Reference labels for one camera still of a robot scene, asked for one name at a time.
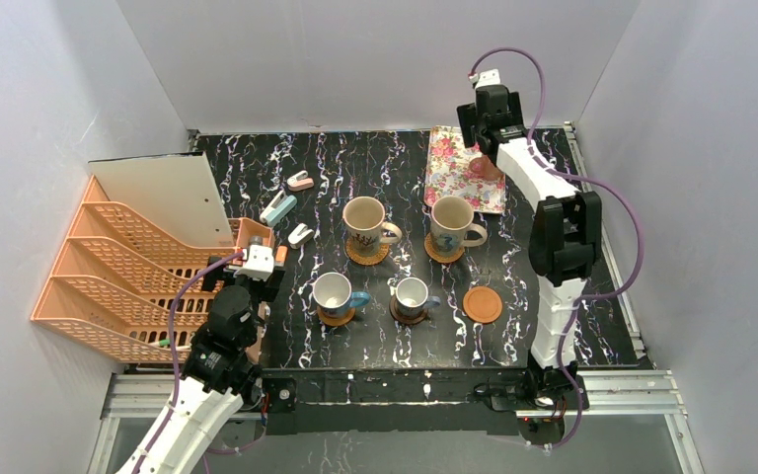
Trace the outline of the woven rattan coaster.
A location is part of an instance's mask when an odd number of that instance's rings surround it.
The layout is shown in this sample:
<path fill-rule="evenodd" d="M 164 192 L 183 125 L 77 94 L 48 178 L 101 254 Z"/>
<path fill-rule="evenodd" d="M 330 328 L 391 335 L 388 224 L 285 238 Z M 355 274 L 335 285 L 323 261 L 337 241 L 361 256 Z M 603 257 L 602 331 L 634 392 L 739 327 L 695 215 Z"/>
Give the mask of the woven rattan coaster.
<path fill-rule="evenodd" d="M 348 237 L 345 242 L 345 252 L 351 261 L 362 266 L 370 267 L 380 264 L 388 256 L 390 245 L 381 244 L 374 254 L 365 256 L 357 252 L 355 240 L 352 237 Z"/>
<path fill-rule="evenodd" d="M 424 249 L 428 256 L 435 262 L 440 264 L 451 264 L 459 259 L 462 258 L 462 256 L 465 253 L 465 248 L 463 246 L 459 247 L 454 253 L 452 254 L 442 254 L 437 250 L 436 243 L 434 241 L 434 238 L 431 234 L 427 234 L 424 239 Z"/>

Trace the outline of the blue mug white inside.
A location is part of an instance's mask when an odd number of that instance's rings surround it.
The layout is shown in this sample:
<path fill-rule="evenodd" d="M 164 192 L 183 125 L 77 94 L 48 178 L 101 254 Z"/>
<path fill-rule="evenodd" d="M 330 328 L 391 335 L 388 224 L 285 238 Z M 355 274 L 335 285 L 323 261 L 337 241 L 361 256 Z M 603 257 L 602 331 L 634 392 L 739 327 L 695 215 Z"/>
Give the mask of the blue mug white inside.
<path fill-rule="evenodd" d="M 329 272 L 313 283 L 312 296 L 325 312 L 341 316 L 347 309 L 366 306 L 372 299 L 365 291 L 354 291 L 350 280 L 343 274 Z"/>

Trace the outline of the floral tray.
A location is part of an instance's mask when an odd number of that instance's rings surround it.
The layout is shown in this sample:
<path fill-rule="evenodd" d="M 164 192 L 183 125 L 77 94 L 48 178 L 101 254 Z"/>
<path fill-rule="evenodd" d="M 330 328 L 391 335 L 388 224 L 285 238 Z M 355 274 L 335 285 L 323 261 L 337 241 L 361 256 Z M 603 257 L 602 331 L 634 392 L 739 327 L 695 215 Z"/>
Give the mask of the floral tray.
<path fill-rule="evenodd" d="M 465 146 L 459 127 L 438 125 L 431 129 L 425 166 L 424 196 L 432 206 L 445 196 L 463 198 L 475 212 L 503 214 L 505 177 L 485 173 L 489 161 L 477 145 Z"/>

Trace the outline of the small grey heart mug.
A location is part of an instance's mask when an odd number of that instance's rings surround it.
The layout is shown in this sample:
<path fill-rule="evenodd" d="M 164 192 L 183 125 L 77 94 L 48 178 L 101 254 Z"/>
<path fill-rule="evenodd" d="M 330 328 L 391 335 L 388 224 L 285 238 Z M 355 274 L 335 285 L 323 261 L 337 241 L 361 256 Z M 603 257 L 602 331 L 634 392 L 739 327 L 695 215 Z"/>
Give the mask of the small grey heart mug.
<path fill-rule="evenodd" d="M 429 292 L 426 283 L 417 277 L 406 277 L 402 279 L 395 290 L 393 299 L 398 301 L 400 310 L 405 315 L 416 315 L 422 309 L 434 309 L 442 304 L 439 296 L 432 295 Z"/>

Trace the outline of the tall beige mug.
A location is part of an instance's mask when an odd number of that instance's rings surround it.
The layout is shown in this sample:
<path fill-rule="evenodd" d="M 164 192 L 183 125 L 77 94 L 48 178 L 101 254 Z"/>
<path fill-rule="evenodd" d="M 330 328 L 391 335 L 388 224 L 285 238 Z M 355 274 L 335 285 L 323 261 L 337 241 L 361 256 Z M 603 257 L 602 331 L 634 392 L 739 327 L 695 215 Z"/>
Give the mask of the tall beige mug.
<path fill-rule="evenodd" d="M 430 239 L 433 253 L 441 259 L 487 242 L 489 234 L 474 222 L 475 211 L 462 197 L 439 198 L 431 208 Z"/>

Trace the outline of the dark walnut wooden coaster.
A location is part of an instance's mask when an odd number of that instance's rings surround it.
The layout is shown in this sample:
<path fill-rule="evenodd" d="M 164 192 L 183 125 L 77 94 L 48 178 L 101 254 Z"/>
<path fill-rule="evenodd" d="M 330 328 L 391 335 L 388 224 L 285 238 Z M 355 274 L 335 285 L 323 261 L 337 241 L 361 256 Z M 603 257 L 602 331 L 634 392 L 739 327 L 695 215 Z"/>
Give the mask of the dark walnut wooden coaster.
<path fill-rule="evenodd" d="M 416 325 L 423 321 L 428 316 L 428 310 L 422 309 L 419 311 L 416 315 L 405 315 L 401 310 L 400 306 L 398 305 L 398 301 L 396 299 L 392 300 L 389 304 L 390 312 L 392 317 L 399 323 L 403 325 Z"/>

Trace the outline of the light wooden coaster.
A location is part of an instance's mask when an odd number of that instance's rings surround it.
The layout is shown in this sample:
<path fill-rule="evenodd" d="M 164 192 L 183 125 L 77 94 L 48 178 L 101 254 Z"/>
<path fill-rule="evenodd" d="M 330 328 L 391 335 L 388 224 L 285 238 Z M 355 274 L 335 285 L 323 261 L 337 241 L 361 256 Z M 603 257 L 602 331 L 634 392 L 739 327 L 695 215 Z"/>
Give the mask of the light wooden coaster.
<path fill-rule="evenodd" d="M 331 315 L 325 312 L 321 307 L 316 311 L 320 321 L 328 327 L 340 327 L 352 320 L 356 314 L 355 308 L 347 309 L 341 316 Z"/>
<path fill-rule="evenodd" d="M 490 324 L 500 317 L 503 305 L 500 296 L 492 288 L 475 286 L 464 295 L 463 310 L 472 321 Z"/>

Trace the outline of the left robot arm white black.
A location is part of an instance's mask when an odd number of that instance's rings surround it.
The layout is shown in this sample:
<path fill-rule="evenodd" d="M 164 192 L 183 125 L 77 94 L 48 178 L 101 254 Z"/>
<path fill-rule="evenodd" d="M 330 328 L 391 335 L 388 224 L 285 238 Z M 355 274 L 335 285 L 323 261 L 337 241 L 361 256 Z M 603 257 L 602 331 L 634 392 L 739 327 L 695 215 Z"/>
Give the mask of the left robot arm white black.
<path fill-rule="evenodd" d="M 195 285 L 215 296 L 194 330 L 188 355 L 170 352 L 173 388 L 155 422 L 120 467 L 122 473 L 190 473 L 215 436 L 239 411 L 261 377 L 248 350 L 259 340 L 262 303 L 275 300 L 284 276 L 282 260 L 264 244 L 250 244 L 207 266 L 172 299 L 167 328 L 186 292 Z"/>

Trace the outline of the pink floral mug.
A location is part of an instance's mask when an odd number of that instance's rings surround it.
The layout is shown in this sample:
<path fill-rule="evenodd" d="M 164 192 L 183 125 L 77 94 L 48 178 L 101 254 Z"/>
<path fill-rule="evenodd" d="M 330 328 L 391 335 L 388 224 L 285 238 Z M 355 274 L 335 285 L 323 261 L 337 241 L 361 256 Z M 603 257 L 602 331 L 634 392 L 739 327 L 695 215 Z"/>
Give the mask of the pink floral mug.
<path fill-rule="evenodd" d="M 470 162 L 469 170 L 476 177 L 489 182 L 499 181 L 504 177 L 503 173 L 487 155 L 474 158 Z"/>

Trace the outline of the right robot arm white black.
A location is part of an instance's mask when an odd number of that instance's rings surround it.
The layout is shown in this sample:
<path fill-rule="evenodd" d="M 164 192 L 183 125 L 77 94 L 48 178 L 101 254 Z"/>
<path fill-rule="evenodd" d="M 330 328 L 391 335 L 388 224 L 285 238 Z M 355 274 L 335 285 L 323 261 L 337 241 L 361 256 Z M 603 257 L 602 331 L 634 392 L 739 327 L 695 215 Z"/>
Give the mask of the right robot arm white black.
<path fill-rule="evenodd" d="M 539 309 L 526 392 L 555 398 L 575 386 L 577 301 L 600 253 L 602 201 L 539 154 L 519 106 L 518 94 L 506 86 L 477 85 L 474 102 L 457 113 L 465 144 L 478 145 L 535 209 L 528 258 L 539 278 Z"/>

